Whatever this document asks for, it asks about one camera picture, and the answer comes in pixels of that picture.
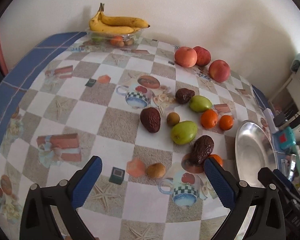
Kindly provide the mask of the small orange mandarin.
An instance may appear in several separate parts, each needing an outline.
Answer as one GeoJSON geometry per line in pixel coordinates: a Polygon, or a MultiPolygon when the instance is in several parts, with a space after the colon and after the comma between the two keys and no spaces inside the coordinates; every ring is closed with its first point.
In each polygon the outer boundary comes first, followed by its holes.
{"type": "Polygon", "coordinates": [[[219,128],[223,131],[228,131],[232,129],[234,125],[234,119],[232,115],[223,115],[219,120],[219,128]]]}

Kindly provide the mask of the wrinkled brown date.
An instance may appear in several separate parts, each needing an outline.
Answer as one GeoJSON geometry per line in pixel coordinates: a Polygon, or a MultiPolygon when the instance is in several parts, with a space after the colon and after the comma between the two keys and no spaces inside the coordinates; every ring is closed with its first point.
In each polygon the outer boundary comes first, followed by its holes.
{"type": "Polygon", "coordinates": [[[180,88],[175,93],[177,103],[182,105],[188,103],[193,96],[195,96],[195,92],[187,88],[180,88]]]}
{"type": "Polygon", "coordinates": [[[148,107],[141,111],[140,121],[149,133],[157,133],[161,125],[161,116],[156,108],[148,107]]]}
{"type": "Polygon", "coordinates": [[[214,145],[214,141],[210,136],[202,135],[193,145],[189,162],[194,165],[201,165],[212,153],[214,145]]]}

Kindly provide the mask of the white shelf unit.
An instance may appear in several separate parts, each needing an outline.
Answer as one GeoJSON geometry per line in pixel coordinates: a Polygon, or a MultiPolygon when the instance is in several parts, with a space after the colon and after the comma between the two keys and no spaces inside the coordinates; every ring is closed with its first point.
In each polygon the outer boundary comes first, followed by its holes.
{"type": "Polygon", "coordinates": [[[289,69],[288,79],[268,100],[275,115],[285,113],[291,117],[293,113],[300,112],[300,53],[295,56],[289,69]]]}

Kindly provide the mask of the teal toy box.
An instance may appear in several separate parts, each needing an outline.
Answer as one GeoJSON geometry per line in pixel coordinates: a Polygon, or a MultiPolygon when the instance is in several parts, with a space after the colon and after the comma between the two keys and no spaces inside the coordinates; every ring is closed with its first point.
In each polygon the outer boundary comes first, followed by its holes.
{"type": "Polygon", "coordinates": [[[293,129],[287,126],[284,130],[278,131],[275,138],[279,143],[279,148],[283,151],[290,149],[296,145],[296,138],[293,129]]]}

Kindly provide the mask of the small brown kiwi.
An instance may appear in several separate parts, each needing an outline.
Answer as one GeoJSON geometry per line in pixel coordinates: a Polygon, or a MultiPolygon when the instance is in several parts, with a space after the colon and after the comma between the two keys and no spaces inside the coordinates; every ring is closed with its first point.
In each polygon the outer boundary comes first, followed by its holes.
{"type": "Polygon", "coordinates": [[[166,122],[168,126],[173,127],[180,122],[180,116],[178,113],[171,112],[168,114],[166,122]]]}

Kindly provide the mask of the large orange mandarin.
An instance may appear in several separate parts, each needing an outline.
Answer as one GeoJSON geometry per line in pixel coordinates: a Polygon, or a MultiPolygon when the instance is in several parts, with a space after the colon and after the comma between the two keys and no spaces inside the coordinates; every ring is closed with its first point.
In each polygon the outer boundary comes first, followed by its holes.
{"type": "Polygon", "coordinates": [[[200,123],[205,129],[214,128],[217,122],[218,114],[213,109],[206,110],[200,117],[200,123]]]}

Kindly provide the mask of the patterned checkered tablecloth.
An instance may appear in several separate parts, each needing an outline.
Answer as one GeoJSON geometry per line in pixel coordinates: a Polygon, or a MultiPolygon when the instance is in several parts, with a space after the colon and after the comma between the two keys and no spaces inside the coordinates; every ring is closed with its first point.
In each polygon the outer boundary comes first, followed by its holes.
{"type": "Polygon", "coordinates": [[[234,118],[229,131],[198,129],[215,143],[227,170],[235,165],[239,124],[252,120],[267,132],[258,91],[235,72],[225,83],[205,69],[176,65],[175,46],[140,38],[130,50],[89,43],[83,33],[65,33],[36,45],[0,84],[0,227],[18,239],[21,212],[32,184],[54,186],[69,179],[93,156],[102,173],[78,213],[100,239],[209,239],[228,214],[207,179],[204,196],[188,208],[174,204],[157,181],[127,170],[120,185],[112,169],[129,161],[166,168],[180,162],[191,144],[176,145],[169,113],[198,124],[200,116],[174,99],[180,88],[207,97],[219,114],[234,118]],[[140,113],[156,108],[157,133],[140,113]]]}

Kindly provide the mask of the white power strip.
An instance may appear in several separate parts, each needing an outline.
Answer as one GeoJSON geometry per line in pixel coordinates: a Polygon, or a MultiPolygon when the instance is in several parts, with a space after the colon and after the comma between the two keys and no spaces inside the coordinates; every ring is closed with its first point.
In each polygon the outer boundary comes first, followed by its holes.
{"type": "Polygon", "coordinates": [[[267,120],[271,134],[277,133],[279,131],[279,129],[275,126],[274,115],[273,115],[272,111],[269,108],[265,108],[263,110],[263,113],[267,120]]]}

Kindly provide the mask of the lower yellow banana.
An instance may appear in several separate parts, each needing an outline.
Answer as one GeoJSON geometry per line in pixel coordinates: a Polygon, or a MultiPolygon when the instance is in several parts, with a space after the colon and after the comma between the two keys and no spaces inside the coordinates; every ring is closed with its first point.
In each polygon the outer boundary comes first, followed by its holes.
{"type": "Polygon", "coordinates": [[[92,31],[100,32],[100,33],[108,33],[108,34],[132,34],[135,33],[136,31],[140,31],[140,28],[132,28],[128,26],[119,26],[119,27],[114,27],[114,26],[109,26],[104,24],[101,21],[101,12],[98,11],[94,17],[92,17],[89,21],[89,28],[92,31]]]}

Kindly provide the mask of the round metal plate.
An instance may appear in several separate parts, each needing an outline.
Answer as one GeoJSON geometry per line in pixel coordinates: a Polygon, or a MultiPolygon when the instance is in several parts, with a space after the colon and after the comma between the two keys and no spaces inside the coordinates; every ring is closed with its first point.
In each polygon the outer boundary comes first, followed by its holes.
{"type": "Polygon", "coordinates": [[[252,187],[262,187],[257,174],[263,167],[277,168],[274,148],[263,129],[251,120],[239,125],[235,137],[235,159],[240,180],[252,187]]]}

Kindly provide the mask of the middle dark red apple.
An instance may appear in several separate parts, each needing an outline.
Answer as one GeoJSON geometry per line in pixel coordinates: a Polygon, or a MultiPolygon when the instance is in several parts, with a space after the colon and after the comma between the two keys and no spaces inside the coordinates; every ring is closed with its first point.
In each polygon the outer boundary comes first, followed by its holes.
{"type": "Polygon", "coordinates": [[[201,67],[207,66],[211,61],[210,52],[207,49],[200,47],[200,46],[196,46],[193,49],[197,53],[196,65],[201,66],[201,67]]]}

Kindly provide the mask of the yellow banana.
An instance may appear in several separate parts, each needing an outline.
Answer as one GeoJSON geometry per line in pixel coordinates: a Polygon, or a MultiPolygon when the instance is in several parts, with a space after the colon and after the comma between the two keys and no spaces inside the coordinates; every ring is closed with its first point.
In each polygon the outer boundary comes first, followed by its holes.
{"type": "Polygon", "coordinates": [[[149,28],[148,22],[137,17],[127,17],[127,16],[106,16],[104,14],[104,3],[100,3],[99,7],[101,21],[112,27],[131,27],[131,28],[149,28]]]}
{"type": "Polygon", "coordinates": [[[140,28],[132,28],[128,26],[119,26],[119,27],[114,27],[114,26],[109,26],[104,24],[101,21],[101,12],[98,11],[94,17],[92,17],[89,21],[89,28],[92,31],[100,32],[100,33],[108,33],[108,34],[132,34],[135,33],[136,31],[140,31],[140,28]]]}

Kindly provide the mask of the left pale red apple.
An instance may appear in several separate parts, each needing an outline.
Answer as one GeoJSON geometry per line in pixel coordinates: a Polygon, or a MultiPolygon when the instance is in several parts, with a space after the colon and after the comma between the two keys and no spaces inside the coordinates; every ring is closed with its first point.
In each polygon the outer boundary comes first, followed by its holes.
{"type": "Polygon", "coordinates": [[[191,68],[197,62],[197,53],[190,47],[180,47],[174,54],[176,64],[184,68],[191,68]]]}

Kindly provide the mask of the clear plastic fruit tray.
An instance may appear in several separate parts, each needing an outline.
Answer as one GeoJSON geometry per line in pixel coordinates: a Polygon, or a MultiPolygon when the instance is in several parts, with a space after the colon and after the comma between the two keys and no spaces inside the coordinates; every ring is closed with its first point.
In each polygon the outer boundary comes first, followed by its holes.
{"type": "Polygon", "coordinates": [[[124,46],[134,45],[142,34],[143,29],[138,29],[131,34],[101,33],[98,31],[92,31],[89,28],[86,29],[86,32],[90,44],[102,44],[122,48],[124,46]]]}

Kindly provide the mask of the green jujube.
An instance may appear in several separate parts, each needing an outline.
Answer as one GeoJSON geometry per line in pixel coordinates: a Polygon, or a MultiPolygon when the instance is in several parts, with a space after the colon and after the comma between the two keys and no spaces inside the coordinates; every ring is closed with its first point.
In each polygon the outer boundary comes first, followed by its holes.
{"type": "Polygon", "coordinates": [[[190,99],[189,107],[196,113],[203,113],[212,108],[212,102],[204,96],[195,95],[190,99]]]}
{"type": "Polygon", "coordinates": [[[192,121],[182,121],[171,129],[171,139],[177,145],[185,145],[191,142],[197,135],[198,126],[192,121]]]}

